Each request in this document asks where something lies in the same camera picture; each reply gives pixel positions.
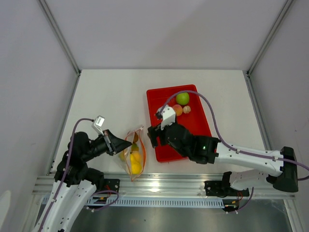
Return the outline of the left aluminium frame post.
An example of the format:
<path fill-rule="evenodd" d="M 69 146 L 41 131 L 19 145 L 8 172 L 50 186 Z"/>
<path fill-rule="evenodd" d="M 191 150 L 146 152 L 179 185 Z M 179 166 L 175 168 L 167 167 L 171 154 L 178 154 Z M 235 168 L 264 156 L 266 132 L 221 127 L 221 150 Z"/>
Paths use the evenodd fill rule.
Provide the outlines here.
<path fill-rule="evenodd" d="M 38 5 L 40 6 L 48 24 L 50 25 L 50 28 L 52 32 L 54 33 L 62 51 L 64 52 L 65 56 L 67 57 L 71 67 L 73 68 L 74 72 L 77 75 L 80 75 L 81 70 L 72 54 L 71 49 L 69 48 L 69 45 L 60 29 L 60 26 L 58 25 L 58 22 L 56 21 L 56 18 L 54 14 L 52 13 L 49 4 L 46 0 L 37 0 Z"/>

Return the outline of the aluminium mounting rail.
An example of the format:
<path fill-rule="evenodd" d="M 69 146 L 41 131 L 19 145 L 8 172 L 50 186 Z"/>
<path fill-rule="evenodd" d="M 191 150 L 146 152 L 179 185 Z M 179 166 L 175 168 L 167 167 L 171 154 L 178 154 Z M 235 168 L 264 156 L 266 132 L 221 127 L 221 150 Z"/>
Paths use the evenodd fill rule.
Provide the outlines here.
<path fill-rule="evenodd" d="M 46 195 L 52 190 L 54 174 L 37 177 L 32 194 Z M 221 174 L 142 174 L 131 182 L 128 174 L 105 173 L 105 179 L 120 180 L 120 196 L 153 198 L 205 197 L 205 181 L 219 181 Z M 254 199 L 294 199 L 295 193 L 285 193 L 270 186 L 255 187 Z"/>

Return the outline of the orange fruit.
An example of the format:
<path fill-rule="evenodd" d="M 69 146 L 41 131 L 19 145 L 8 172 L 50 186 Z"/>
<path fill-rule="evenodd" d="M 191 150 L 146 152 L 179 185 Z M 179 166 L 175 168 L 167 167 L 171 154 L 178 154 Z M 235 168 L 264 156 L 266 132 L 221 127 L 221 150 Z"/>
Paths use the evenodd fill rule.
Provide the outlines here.
<path fill-rule="evenodd" d="M 124 153 L 121 153 L 119 155 L 119 158 L 120 158 L 121 161 L 126 161 L 126 157 L 125 157 Z"/>

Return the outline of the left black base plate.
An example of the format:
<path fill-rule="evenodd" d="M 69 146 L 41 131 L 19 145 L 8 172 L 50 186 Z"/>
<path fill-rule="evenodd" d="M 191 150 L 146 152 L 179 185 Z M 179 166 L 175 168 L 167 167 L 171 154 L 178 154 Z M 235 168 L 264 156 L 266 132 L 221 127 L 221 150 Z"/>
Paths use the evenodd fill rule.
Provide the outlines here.
<path fill-rule="evenodd" d="M 120 188 L 120 179 L 104 179 L 103 181 L 100 181 L 97 188 L 97 192 L 105 190 L 112 190 L 119 192 L 119 188 Z"/>

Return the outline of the right aluminium frame post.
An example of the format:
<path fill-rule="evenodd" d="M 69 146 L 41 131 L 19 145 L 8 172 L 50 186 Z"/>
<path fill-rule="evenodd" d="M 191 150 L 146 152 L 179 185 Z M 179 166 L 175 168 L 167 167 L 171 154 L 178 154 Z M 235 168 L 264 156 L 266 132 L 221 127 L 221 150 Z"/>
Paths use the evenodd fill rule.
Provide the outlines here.
<path fill-rule="evenodd" d="M 265 39 L 261 47 L 259 48 L 257 54 L 255 55 L 253 61 L 251 62 L 248 70 L 246 71 L 247 76 L 250 78 L 254 72 L 254 69 L 257 67 L 261 59 L 263 58 L 264 54 L 268 50 L 269 46 L 271 45 L 273 39 L 275 38 L 277 32 L 279 31 L 280 27 L 282 26 L 285 18 L 287 17 L 288 13 L 292 9 L 295 0 L 286 0 L 284 5 L 282 6 L 281 10 L 279 11 L 278 15 L 275 18 L 270 30 L 268 31 Z"/>

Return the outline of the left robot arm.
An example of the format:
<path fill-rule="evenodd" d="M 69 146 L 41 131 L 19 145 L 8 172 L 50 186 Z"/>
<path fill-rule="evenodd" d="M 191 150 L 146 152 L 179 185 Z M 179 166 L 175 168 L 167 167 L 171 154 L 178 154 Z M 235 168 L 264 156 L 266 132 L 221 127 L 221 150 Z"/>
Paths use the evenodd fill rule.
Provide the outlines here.
<path fill-rule="evenodd" d="M 116 155 L 132 145 L 105 130 L 95 140 L 87 133 L 76 132 L 68 143 L 68 150 L 58 164 L 50 197 L 35 225 L 35 232 L 69 232 L 94 194 L 108 192 L 104 173 L 89 168 L 87 162 L 102 155 Z"/>

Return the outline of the clear zip top bag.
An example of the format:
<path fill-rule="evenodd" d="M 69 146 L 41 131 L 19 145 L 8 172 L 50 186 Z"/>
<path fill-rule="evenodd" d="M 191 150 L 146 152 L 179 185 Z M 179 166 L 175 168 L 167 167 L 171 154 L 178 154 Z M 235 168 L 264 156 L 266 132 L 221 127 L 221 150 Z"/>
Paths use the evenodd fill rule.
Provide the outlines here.
<path fill-rule="evenodd" d="M 147 152 L 144 141 L 144 126 L 140 125 L 130 130 L 125 141 L 131 145 L 118 154 L 118 165 L 129 175 L 131 182 L 139 178 L 145 168 Z"/>

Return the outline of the yellow green mango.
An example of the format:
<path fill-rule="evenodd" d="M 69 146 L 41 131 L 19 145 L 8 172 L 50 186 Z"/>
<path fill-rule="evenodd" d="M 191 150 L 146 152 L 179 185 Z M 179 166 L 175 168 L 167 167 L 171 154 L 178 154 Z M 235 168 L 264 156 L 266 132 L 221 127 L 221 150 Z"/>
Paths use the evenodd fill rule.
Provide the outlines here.
<path fill-rule="evenodd" d="M 131 154 L 132 152 L 139 152 L 140 151 L 140 148 L 139 146 L 136 144 L 136 143 L 133 143 L 130 147 L 126 148 L 123 153 L 124 155 L 128 155 L 128 154 Z"/>

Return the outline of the aluminium frame post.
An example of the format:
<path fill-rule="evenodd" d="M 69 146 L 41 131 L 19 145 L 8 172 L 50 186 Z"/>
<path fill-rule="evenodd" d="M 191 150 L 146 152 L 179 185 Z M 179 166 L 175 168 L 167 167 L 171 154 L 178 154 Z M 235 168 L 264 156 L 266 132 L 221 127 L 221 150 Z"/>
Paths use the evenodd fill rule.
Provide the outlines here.
<path fill-rule="evenodd" d="M 261 47 L 259 48 L 257 54 L 255 55 L 253 61 L 251 62 L 248 70 L 246 71 L 247 76 L 250 78 L 254 72 L 254 69 L 257 67 L 261 59 L 263 58 L 264 54 L 268 50 L 269 46 L 271 45 L 273 39 L 275 38 L 277 32 L 279 31 L 280 27 L 282 26 L 285 18 L 287 17 L 288 13 L 292 9 L 295 0 L 286 0 L 284 5 L 282 6 L 281 10 L 279 11 L 278 15 L 275 18 L 270 30 L 268 31 L 265 39 Z"/>
<path fill-rule="evenodd" d="M 52 32 L 54 33 L 62 51 L 64 52 L 65 56 L 67 57 L 71 67 L 73 68 L 74 72 L 77 75 L 80 75 L 81 70 L 72 54 L 71 49 L 69 48 L 69 45 L 60 29 L 60 26 L 58 25 L 58 22 L 56 21 L 56 18 L 54 14 L 52 13 L 49 4 L 46 0 L 37 0 L 38 5 L 40 6 L 48 24 L 50 25 L 50 28 Z"/>

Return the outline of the pink peach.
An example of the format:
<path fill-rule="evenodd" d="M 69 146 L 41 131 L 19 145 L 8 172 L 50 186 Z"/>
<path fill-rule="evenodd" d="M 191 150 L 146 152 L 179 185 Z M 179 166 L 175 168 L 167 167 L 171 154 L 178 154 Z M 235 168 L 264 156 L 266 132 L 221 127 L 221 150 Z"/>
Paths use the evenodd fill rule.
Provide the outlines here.
<path fill-rule="evenodd" d="M 183 114 L 183 107 L 181 105 L 176 104 L 172 108 L 175 111 L 176 116 L 181 116 Z"/>

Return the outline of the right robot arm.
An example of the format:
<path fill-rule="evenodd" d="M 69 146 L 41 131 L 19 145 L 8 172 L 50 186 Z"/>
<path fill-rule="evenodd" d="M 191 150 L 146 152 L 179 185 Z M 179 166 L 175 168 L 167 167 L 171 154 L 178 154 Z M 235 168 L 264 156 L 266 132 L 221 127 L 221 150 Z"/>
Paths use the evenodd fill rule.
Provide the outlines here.
<path fill-rule="evenodd" d="M 249 168 L 245 172 L 224 173 L 220 188 L 226 195 L 266 183 L 279 191 L 298 192 L 295 153 L 291 147 L 274 151 L 246 151 L 215 137 L 193 135 L 178 123 L 164 128 L 161 125 L 150 126 L 148 137 L 153 148 L 168 145 L 182 157 L 198 164 L 226 163 Z"/>

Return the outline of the brown kiwi fruit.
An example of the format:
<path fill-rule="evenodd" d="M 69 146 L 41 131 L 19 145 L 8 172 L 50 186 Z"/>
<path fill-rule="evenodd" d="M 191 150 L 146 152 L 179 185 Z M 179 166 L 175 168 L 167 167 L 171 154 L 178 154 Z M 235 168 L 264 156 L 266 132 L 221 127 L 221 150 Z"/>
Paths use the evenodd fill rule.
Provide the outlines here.
<path fill-rule="evenodd" d="M 134 133 L 134 137 L 133 137 L 133 143 L 137 143 L 139 140 L 139 136 L 137 133 Z"/>

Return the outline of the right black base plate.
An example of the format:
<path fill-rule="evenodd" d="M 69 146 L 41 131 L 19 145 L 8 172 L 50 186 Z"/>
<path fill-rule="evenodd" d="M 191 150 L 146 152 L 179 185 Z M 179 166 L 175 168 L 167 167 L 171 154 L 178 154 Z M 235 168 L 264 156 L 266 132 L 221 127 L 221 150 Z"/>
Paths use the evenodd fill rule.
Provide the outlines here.
<path fill-rule="evenodd" d="M 236 190 L 230 186 L 224 186 L 222 181 L 210 180 L 204 182 L 204 189 L 207 196 L 220 198 L 244 196 L 249 197 L 249 190 Z"/>

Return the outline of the yellow bumpy gourd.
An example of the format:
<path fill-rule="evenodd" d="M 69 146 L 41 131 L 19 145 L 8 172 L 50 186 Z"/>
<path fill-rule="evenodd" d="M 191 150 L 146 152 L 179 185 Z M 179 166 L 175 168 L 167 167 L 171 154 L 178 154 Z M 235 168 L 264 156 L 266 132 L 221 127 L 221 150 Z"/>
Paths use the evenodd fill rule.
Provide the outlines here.
<path fill-rule="evenodd" d="M 138 175 L 142 172 L 142 157 L 139 152 L 132 152 L 130 154 L 131 172 L 133 175 Z"/>

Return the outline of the beige garlic bulb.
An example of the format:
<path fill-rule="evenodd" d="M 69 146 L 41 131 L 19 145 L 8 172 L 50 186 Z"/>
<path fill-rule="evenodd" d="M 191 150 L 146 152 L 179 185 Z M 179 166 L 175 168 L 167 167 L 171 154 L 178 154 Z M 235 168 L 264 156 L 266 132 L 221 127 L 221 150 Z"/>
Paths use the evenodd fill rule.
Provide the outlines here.
<path fill-rule="evenodd" d="M 184 114 L 188 114 L 188 113 L 190 113 L 191 112 L 191 107 L 189 106 L 189 105 L 187 105 L 187 106 L 185 106 L 184 108 L 183 108 L 183 113 Z"/>

